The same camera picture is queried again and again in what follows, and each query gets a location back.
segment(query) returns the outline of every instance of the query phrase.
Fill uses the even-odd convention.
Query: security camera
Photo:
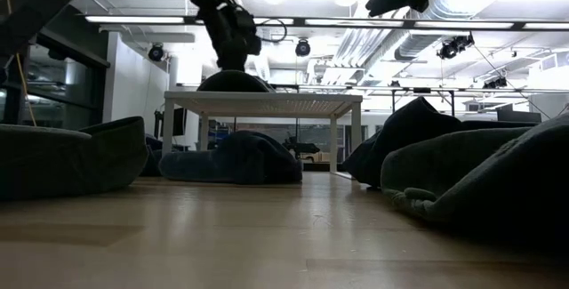
[[[148,51],[148,58],[152,61],[161,62],[167,58],[164,51],[164,44],[152,44],[152,48]]]
[[[307,39],[299,40],[299,43],[296,44],[296,55],[297,57],[306,57],[310,54],[310,44]]]

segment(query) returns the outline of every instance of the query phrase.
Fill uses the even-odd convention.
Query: wooden floor
[[[569,288],[566,271],[426,229],[328,173],[0,204],[2,288]]]

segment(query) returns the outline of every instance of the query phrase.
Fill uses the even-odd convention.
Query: table top
[[[168,91],[164,97],[197,114],[253,117],[340,117],[363,101],[350,94],[270,92]]]

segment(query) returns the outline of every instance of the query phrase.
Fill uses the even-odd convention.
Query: table leg
[[[352,104],[352,141],[350,154],[362,143],[362,103]]]
[[[200,151],[207,151],[208,137],[207,133],[210,130],[209,126],[210,117],[202,114],[202,127],[199,129],[199,149]]]
[[[338,122],[336,115],[330,116],[330,173],[338,171]]]
[[[174,130],[174,101],[166,99],[164,104],[164,138],[162,156],[172,152],[172,134]]]

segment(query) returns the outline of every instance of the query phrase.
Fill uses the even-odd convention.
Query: ceiling
[[[365,18],[366,0],[237,0],[244,8],[255,16],[279,17],[359,17]],[[448,0],[461,6],[472,6],[477,0]],[[569,0],[484,0],[471,19],[486,20],[566,20],[569,16]],[[85,14],[116,14],[116,15],[195,15],[196,7],[188,0],[75,0],[73,5]],[[407,9],[400,12],[390,12],[383,18],[398,14],[404,17]],[[197,54],[204,66],[215,71],[215,52],[209,44],[209,37],[203,27],[198,26],[130,26],[119,28],[123,39],[140,51],[149,48],[149,34],[193,34],[192,44],[164,44],[173,54]],[[260,28],[264,37],[280,37],[282,28]],[[378,39],[389,39],[390,31],[385,30]],[[283,71],[291,70],[290,81],[298,81],[294,70],[309,71],[307,67],[311,60],[324,56],[338,58],[339,49],[347,41],[345,28],[288,28],[288,37],[280,44],[265,44],[261,58],[251,58],[249,68],[255,59],[266,59],[271,75],[279,74],[279,80],[284,78]],[[365,76],[358,79],[359,83],[373,80],[374,84],[388,84],[392,79],[401,79],[405,85],[457,85],[469,84],[480,87],[485,75],[492,74],[494,68],[507,66],[508,77],[513,80],[523,80],[528,77],[528,66],[539,62],[540,58],[549,56],[552,52],[569,51],[568,33],[526,33],[526,32],[474,32],[475,48],[458,55],[452,60],[440,60],[437,50],[441,42],[453,34],[439,35],[438,40],[427,46],[412,61],[412,63],[391,62],[393,51],[382,57],[383,62],[370,65],[370,57],[356,57],[366,60],[362,67]],[[297,58],[294,48],[299,38],[307,38],[312,52],[307,58]],[[354,52],[361,54],[376,52],[386,41],[373,43],[369,51],[364,50],[366,37],[361,36],[358,43],[353,43]],[[350,79],[354,70],[345,71],[344,80]]]

